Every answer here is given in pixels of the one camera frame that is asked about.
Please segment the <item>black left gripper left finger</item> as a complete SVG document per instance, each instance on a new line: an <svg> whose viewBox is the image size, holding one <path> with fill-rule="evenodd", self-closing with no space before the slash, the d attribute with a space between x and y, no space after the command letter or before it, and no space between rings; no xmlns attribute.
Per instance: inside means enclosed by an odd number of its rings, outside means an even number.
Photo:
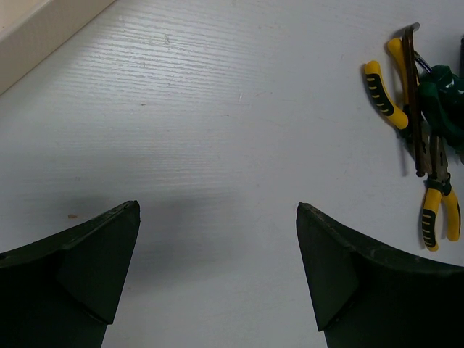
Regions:
<svg viewBox="0 0 464 348"><path fill-rule="evenodd" d="M80 225L1 253L2 347L100 347L140 227L124 202Z"/></svg>

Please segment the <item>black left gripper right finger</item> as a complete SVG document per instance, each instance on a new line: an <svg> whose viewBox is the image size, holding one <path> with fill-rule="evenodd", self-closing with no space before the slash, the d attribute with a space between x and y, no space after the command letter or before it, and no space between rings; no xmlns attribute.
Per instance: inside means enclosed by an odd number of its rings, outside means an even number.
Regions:
<svg viewBox="0 0 464 348"><path fill-rule="evenodd" d="M463 269L396 249L308 203L297 237L329 347L461 347Z"/></svg>

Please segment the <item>green handled diagonal cutters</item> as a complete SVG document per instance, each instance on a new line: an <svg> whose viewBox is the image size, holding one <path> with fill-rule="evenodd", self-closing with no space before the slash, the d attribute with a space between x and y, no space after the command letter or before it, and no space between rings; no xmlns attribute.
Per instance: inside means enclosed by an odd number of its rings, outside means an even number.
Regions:
<svg viewBox="0 0 464 348"><path fill-rule="evenodd" d="M420 108L431 129L447 141L463 162L463 128L443 108L438 88L432 82L422 82L418 93Z"/></svg>

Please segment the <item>green stubby screwdriver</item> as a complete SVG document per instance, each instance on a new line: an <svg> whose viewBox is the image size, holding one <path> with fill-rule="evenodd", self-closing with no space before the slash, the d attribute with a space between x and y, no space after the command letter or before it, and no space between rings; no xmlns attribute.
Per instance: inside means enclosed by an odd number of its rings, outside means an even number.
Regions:
<svg viewBox="0 0 464 348"><path fill-rule="evenodd" d="M415 61L424 69L422 83L430 83L437 89L443 108L449 113L463 112L463 78L447 65L430 66L418 52L415 52Z"/></svg>

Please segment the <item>long dark hex key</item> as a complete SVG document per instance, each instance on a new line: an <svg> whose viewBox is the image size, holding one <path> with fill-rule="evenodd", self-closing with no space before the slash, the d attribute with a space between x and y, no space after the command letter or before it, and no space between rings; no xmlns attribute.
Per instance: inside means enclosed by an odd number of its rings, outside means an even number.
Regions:
<svg viewBox="0 0 464 348"><path fill-rule="evenodd" d="M405 27L402 39L395 38L389 44L389 51L394 57L402 78L404 103L407 106L408 129L412 144L415 171L418 177L426 174L425 155L423 154L422 116L418 103L418 71L415 66L413 34L420 27L419 22Z"/></svg>

